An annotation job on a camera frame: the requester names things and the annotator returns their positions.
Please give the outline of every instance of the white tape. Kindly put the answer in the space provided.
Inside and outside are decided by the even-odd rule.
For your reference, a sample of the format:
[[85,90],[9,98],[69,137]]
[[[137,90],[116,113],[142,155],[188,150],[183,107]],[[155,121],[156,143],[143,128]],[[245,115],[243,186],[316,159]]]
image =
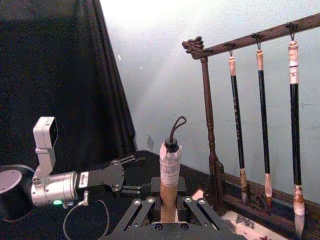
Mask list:
[[178,184],[182,147],[179,146],[177,152],[168,152],[165,143],[162,143],[160,149],[160,178],[165,186],[174,186]]

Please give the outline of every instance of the cylindrical motor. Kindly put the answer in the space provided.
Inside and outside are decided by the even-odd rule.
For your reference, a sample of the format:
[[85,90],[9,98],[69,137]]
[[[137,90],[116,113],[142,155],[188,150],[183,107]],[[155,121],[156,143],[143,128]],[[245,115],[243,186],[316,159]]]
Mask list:
[[18,170],[0,172],[0,215],[6,221],[21,219],[32,209],[32,204],[21,186],[22,177]]
[[32,184],[31,197],[35,206],[53,204],[55,201],[72,202],[76,200],[75,171],[49,175],[41,184]]

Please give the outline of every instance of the black curtain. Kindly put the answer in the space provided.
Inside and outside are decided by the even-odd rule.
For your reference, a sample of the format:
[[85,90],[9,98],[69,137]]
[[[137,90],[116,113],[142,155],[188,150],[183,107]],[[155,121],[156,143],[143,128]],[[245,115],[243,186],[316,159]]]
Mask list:
[[57,120],[55,173],[135,151],[98,0],[2,0],[0,21],[0,165],[38,166],[41,116]]

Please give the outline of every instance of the green led light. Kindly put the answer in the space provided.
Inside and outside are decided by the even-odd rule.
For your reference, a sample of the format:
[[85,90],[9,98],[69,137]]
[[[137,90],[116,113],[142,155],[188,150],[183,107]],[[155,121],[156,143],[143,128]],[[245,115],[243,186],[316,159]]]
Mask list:
[[55,200],[53,202],[54,205],[61,205],[62,204],[62,201],[61,200]]

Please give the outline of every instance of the light blue wall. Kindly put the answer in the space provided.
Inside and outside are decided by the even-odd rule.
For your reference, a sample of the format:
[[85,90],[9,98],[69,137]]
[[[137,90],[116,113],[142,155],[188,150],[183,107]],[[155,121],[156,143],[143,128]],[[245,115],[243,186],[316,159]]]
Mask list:
[[[180,115],[176,133],[183,163],[208,173],[208,132],[201,63],[181,43],[202,36],[210,47],[320,12],[318,0],[101,1],[130,107],[139,150],[159,153]],[[299,44],[300,142],[305,197],[320,203],[320,28],[296,34]],[[292,193],[288,44],[262,43],[271,175],[275,189]],[[264,183],[259,83],[255,45],[235,50],[248,180]],[[238,148],[229,53],[209,58],[216,151],[227,173],[238,176]]]

